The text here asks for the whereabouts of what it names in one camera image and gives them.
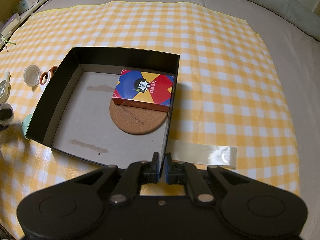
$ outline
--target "gray bed sheet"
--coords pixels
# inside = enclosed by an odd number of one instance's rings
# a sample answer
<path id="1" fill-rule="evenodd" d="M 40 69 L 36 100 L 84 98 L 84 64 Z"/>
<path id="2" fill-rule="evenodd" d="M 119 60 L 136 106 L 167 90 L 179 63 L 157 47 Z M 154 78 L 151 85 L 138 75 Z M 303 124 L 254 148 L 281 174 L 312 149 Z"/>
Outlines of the gray bed sheet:
<path id="1" fill-rule="evenodd" d="M 37 12 L 113 0 L 49 0 Z M 245 19 L 260 34 L 271 54 L 295 128 L 300 160 L 300 196 L 308 206 L 301 236 L 320 239 L 320 42 L 275 13 L 247 0 L 123 0 L 187 1 Z"/>

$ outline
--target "colorful card box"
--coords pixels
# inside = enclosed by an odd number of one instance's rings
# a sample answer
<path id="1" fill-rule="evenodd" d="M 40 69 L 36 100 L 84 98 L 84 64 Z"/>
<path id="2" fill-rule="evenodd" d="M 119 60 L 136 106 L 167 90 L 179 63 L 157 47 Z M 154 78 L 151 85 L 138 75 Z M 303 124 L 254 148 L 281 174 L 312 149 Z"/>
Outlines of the colorful card box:
<path id="1" fill-rule="evenodd" d="M 122 70 L 112 99 L 115 104 L 168 112 L 173 76 Z"/>

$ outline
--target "cartoon character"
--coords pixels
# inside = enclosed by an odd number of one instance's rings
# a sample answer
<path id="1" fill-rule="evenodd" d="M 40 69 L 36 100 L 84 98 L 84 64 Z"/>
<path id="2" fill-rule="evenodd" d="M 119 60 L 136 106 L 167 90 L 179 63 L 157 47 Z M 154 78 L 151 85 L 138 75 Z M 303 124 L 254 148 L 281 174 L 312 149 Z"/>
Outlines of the cartoon character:
<path id="1" fill-rule="evenodd" d="M 144 93 L 150 87 L 149 82 L 147 82 L 144 78 L 139 78 L 134 83 L 134 91 Z"/>

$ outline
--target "cork coaster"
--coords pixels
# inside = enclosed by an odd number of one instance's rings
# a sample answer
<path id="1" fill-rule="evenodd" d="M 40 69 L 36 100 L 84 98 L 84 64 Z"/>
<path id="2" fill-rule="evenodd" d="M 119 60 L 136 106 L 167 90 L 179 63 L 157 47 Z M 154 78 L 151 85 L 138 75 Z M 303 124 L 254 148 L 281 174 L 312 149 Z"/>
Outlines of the cork coaster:
<path id="1" fill-rule="evenodd" d="M 130 134 L 146 134 L 158 129 L 168 114 L 138 107 L 116 105 L 112 99 L 109 111 L 115 125 Z"/>

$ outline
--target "open box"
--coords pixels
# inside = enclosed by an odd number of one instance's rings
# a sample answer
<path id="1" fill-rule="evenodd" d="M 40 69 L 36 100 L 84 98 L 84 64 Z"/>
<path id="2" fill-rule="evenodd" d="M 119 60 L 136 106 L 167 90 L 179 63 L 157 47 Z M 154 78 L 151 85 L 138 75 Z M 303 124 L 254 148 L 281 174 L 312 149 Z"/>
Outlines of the open box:
<path id="1" fill-rule="evenodd" d="M 163 160 L 179 55 L 129 48 L 72 48 L 44 90 L 26 137 L 51 149 L 98 164 L 127 168 L 132 162 Z M 123 69 L 174 76 L 170 109 L 157 130 L 132 135 L 111 120 L 109 103 Z"/>

